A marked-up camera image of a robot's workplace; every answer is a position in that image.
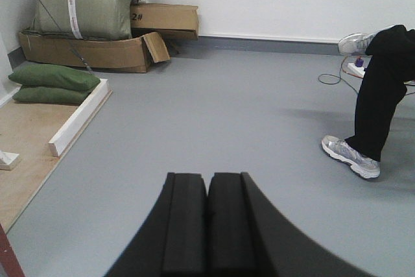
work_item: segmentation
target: large green bag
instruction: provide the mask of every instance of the large green bag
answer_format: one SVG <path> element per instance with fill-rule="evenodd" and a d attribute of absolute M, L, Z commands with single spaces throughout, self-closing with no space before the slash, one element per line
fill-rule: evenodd
<path fill-rule="evenodd" d="M 76 38 L 71 26 L 68 0 L 41 0 L 56 23 L 48 15 L 41 3 L 36 13 L 31 31 L 42 35 L 59 34 Z M 122 40 L 131 38 L 131 0 L 71 0 L 74 3 L 77 27 L 83 39 Z"/>

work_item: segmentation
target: green sack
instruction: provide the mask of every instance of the green sack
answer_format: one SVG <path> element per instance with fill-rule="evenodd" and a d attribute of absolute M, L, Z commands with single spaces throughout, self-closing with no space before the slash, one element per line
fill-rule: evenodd
<path fill-rule="evenodd" d="M 33 64 L 21 67 L 8 76 L 24 86 L 48 86 L 85 91 L 96 87 L 100 79 L 86 71 L 52 64 Z"/>
<path fill-rule="evenodd" d="M 74 91 L 44 86 L 22 86 L 20 87 L 20 90 L 13 95 L 13 100 L 47 104 L 81 104 L 91 91 L 92 90 Z"/>
<path fill-rule="evenodd" d="M 51 19 L 37 1 L 32 31 L 38 34 L 66 35 L 74 38 L 69 19 L 68 0 L 41 0 Z M 83 39 L 123 40 L 131 38 L 131 0 L 75 0 L 75 16 Z"/>

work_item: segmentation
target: black pants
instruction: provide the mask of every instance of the black pants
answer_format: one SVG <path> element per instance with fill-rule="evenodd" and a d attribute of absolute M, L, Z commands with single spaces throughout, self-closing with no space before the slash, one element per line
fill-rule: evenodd
<path fill-rule="evenodd" d="M 378 162 L 396 105 L 415 79 L 415 30 L 396 25 L 378 33 L 366 49 L 372 55 L 357 96 L 355 135 L 346 142 Z"/>

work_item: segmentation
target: sneaker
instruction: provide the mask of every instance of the sneaker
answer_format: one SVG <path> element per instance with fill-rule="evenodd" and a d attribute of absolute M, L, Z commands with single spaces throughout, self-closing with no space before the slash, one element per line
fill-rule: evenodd
<path fill-rule="evenodd" d="M 322 147 L 330 157 L 350 165 L 350 169 L 361 178 L 377 178 L 381 173 L 379 162 L 365 157 L 351 148 L 343 139 L 325 136 L 322 140 Z"/>
<path fill-rule="evenodd" d="M 338 42 L 338 51 L 344 56 L 362 55 L 379 32 L 393 26 L 385 27 L 371 34 L 357 33 L 346 36 Z"/>

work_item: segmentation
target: electrical cord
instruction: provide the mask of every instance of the electrical cord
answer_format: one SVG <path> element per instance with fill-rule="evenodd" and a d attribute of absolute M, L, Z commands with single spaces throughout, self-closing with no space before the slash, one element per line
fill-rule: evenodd
<path fill-rule="evenodd" d="M 362 77 L 360 77 L 360 76 L 357 76 L 357 75 L 355 75 L 355 74 L 353 74 L 353 73 L 350 73 L 350 72 L 348 72 L 348 71 L 346 71 L 345 69 L 344 69 L 344 67 L 343 67 L 343 64 L 344 64 L 344 62 L 346 61 L 348 59 L 348 56 L 345 56 L 344 58 L 343 58 L 343 61 L 340 63 L 340 69 L 339 69 L 339 71 L 338 71 L 338 75 L 333 75 L 333 74 L 321 74 L 321 75 L 319 75 L 318 76 L 318 81 L 319 82 L 321 82 L 322 84 L 340 84 L 342 81 L 345 83 L 345 84 L 347 84 L 356 94 L 359 94 L 359 92 L 349 83 L 349 82 L 347 82 L 346 80 L 344 80 L 343 78 L 342 78 L 342 72 L 343 73 L 346 73 L 346 74 L 348 74 L 348 75 L 351 75 L 351 76 L 354 76 L 354 77 L 357 77 L 357 78 L 362 78 Z M 322 80 L 322 78 L 323 77 L 333 77 L 333 78 L 336 78 L 337 79 L 337 81 L 334 81 L 334 82 L 326 82 L 326 81 L 323 81 Z M 412 87 L 414 87 L 415 86 L 415 82 L 408 82 L 408 83 L 406 83 L 406 85 L 407 86 L 412 86 Z M 415 94 L 415 91 L 414 92 L 410 92 L 410 93 L 407 93 L 407 94 L 405 94 L 405 96 L 408 96 L 408 95 L 412 95 L 412 94 Z"/>
<path fill-rule="evenodd" d="M 56 25 L 56 27 L 58 28 L 58 30 L 64 34 L 64 31 L 62 30 L 62 28 L 59 26 L 58 22 L 53 18 L 52 14 L 49 12 L 49 10 L 46 8 L 45 4 L 43 3 L 42 0 L 38 0 L 39 3 L 41 4 L 41 6 L 43 7 L 43 9 L 45 9 L 47 15 L 52 19 L 53 23 Z M 85 60 L 85 58 L 79 53 L 79 51 L 77 50 L 77 48 L 75 48 L 75 46 L 73 45 L 73 43 L 71 42 L 71 40 L 69 40 L 68 38 L 65 38 L 66 41 L 68 42 L 69 46 L 71 47 L 71 52 L 77 57 L 79 58 L 79 60 L 85 65 L 86 69 L 89 71 L 89 73 L 92 73 L 92 68 L 88 65 L 88 62 Z"/>
<path fill-rule="evenodd" d="M 319 75 L 318 76 L 318 81 L 319 82 L 321 82 L 322 84 L 340 84 L 342 81 L 345 83 L 345 84 L 347 84 L 356 94 L 358 94 L 359 92 L 351 85 L 351 84 L 349 84 L 349 82 L 347 82 L 346 80 L 344 80 L 343 78 L 342 78 L 342 72 L 344 72 L 344 73 L 348 73 L 348 72 L 346 72 L 345 70 L 344 70 L 344 68 L 343 68 L 343 64 L 344 64 L 344 62 L 347 60 L 347 58 L 348 58 L 348 56 L 345 56 L 344 57 L 344 59 L 343 59 L 343 61 L 340 63 L 340 69 L 339 69 L 339 71 L 338 71 L 338 75 L 333 75 L 333 74 L 321 74 L 321 75 Z M 333 78 L 336 78 L 337 79 L 337 81 L 335 81 L 335 82 L 326 82 L 326 81 L 323 81 L 322 80 L 322 78 L 323 77 L 333 77 Z"/>

